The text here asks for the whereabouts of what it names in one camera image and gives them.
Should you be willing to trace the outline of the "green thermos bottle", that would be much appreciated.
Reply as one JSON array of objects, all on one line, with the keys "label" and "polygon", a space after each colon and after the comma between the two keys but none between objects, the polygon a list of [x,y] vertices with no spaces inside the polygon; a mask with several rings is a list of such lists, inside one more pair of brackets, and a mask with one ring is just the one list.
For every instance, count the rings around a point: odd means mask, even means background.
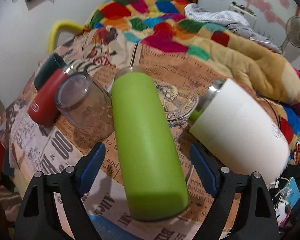
[{"label": "green thermos bottle", "polygon": [[178,152],[153,79],[125,67],[111,89],[117,152],[130,215],[152,222],[190,204]]}]

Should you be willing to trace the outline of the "clear glass cup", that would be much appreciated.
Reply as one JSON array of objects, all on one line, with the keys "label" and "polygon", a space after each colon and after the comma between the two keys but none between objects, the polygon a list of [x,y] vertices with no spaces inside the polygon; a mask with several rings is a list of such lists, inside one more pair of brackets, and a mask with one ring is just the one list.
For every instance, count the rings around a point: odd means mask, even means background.
[{"label": "clear glass cup", "polygon": [[57,89],[55,103],[75,132],[98,141],[114,132],[111,96],[86,72],[67,77]]}]

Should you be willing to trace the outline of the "dark green cup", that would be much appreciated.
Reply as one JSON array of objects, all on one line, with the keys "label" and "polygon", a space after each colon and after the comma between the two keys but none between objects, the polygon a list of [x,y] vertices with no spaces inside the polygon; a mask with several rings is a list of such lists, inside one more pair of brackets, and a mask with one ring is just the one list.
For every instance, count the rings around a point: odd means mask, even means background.
[{"label": "dark green cup", "polygon": [[50,78],[50,76],[57,69],[62,69],[64,66],[66,66],[66,62],[58,54],[51,54],[49,58],[44,62],[34,79],[33,84],[36,90],[39,91],[46,83],[46,81]]}]

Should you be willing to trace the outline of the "white cow plush toy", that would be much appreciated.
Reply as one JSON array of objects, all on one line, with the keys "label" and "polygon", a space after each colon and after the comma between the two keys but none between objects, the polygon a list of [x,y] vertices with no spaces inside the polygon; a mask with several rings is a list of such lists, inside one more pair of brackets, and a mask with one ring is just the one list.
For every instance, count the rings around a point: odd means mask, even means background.
[{"label": "white cow plush toy", "polygon": [[287,219],[288,215],[290,214],[290,203],[281,198],[279,201],[274,205],[274,210],[275,210],[275,216],[277,219],[277,224],[278,226],[281,226],[284,221]]}]

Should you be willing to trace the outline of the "blue booklet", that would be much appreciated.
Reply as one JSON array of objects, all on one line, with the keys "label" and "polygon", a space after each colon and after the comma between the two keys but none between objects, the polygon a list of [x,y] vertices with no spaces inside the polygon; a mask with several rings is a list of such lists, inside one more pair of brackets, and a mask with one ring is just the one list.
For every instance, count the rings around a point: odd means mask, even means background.
[{"label": "blue booklet", "polygon": [[291,208],[293,208],[300,199],[300,191],[294,177],[290,177],[284,191],[283,199],[289,202]]}]

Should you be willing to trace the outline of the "white thermos bottle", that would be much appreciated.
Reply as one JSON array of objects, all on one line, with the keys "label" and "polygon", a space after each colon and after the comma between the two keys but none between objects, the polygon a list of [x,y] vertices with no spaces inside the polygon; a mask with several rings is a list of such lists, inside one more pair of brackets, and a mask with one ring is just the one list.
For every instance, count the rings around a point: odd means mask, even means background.
[{"label": "white thermos bottle", "polygon": [[217,79],[189,117],[189,132],[238,174],[270,185],[286,168],[289,144],[261,105],[232,79]]}]

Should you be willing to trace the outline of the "red thermos bottle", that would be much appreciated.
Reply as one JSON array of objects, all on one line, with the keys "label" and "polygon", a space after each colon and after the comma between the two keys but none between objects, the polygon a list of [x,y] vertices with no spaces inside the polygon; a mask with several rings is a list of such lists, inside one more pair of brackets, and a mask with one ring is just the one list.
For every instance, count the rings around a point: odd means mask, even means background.
[{"label": "red thermos bottle", "polygon": [[28,114],[35,123],[43,127],[51,126],[59,113],[55,104],[58,87],[75,72],[77,72],[75,67],[70,65],[57,69],[38,91],[28,109]]}]

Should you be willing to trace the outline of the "white checkered cloth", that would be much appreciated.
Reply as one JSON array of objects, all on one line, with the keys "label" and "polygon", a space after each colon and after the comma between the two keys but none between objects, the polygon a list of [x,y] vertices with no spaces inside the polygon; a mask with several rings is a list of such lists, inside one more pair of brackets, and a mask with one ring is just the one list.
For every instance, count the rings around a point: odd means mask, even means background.
[{"label": "white checkered cloth", "polygon": [[238,36],[254,41],[278,54],[282,54],[282,50],[277,45],[271,42],[268,37],[255,32],[250,27],[249,22],[235,11],[208,12],[196,3],[188,4],[184,11],[186,17],[191,20],[221,25]]}]

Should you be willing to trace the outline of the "standing electric fan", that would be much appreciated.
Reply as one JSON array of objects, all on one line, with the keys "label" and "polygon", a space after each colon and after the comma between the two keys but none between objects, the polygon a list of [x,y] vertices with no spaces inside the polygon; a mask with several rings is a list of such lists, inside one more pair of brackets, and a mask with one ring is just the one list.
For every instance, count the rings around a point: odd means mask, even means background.
[{"label": "standing electric fan", "polygon": [[290,50],[300,50],[300,17],[290,17],[286,23],[286,38],[281,46],[282,54]]}]

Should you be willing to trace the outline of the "white small cabinet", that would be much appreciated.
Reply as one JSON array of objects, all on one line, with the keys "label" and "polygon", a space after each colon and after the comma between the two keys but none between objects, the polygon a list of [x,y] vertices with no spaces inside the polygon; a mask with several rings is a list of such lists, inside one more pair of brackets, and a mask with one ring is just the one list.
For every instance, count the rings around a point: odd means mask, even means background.
[{"label": "white small cabinet", "polygon": [[241,14],[249,22],[250,27],[254,29],[255,24],[257,22],[257,16],[252,10],[236,2],[232,2],[229,5],[229,10]]}]

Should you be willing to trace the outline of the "sliding wardrobe with hearts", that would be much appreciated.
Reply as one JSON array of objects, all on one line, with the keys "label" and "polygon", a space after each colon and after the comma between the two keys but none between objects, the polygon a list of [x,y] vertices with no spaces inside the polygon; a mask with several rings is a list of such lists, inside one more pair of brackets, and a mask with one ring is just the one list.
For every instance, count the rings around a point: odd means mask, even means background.
[{"label": "sliding wardrobe with hearts", "polygon": [[254,31],[278,47],[286,39],[285,24],[293,16],[300,17],[300,8],[294,0],[198,0],[210,12],[228,10],[232,2],[250,9],[256,15],[256,22],[251,24]]}]

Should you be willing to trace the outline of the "colourful patchwork blanket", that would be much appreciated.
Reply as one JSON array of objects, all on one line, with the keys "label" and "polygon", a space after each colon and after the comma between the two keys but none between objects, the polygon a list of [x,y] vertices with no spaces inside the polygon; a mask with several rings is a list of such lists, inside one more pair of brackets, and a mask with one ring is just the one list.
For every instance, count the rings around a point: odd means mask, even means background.
[{"label": "colourful patchwork blanket", "polygon": [[275,122],[290,144],[300,138],[300,75],[280,54],[216,23],[185,15],[186,0],[107,0],[90,15],[86,30],[110,25],[130,42],[201,61],[276,102]]}]

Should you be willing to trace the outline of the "yellow padded bed rail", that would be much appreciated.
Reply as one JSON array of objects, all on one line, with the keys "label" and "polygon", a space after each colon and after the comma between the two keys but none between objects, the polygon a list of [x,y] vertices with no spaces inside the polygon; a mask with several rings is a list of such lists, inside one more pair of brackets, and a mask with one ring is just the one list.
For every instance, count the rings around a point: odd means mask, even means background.
[{"label": "yellow padded bed rail", "polygon": [[67,31],[70,33],[78,34],[83,31],[84,27],[79,25],[71,20],[58,20],[51,28],[48,44],[47,44],[47,51],[51,53],[55,50],[58,41],[58,35],[63,32]]}]

